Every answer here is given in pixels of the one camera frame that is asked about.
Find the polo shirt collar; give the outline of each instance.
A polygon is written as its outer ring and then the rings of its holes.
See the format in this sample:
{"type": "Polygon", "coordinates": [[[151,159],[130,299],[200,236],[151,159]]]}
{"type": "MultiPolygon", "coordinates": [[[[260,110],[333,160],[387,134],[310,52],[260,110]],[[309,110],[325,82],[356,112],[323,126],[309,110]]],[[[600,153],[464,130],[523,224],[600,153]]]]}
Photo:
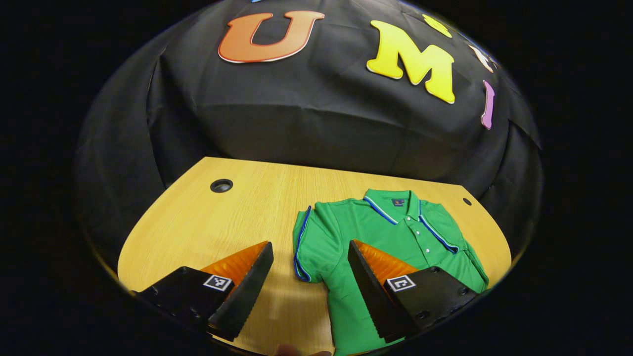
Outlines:
{"type": "Polygon", "coordinates": [[[413,191],[379,191],[367,189],[367,193],[363,200],[367,201],[377,213],[390,223],[396,225],[405,217],[409,216],[418,220],[420,211],[420,200],[413,191]],[[398,211],[394,204],[396,200],[404,200],[406,204],[406,214],[398,211]]]}

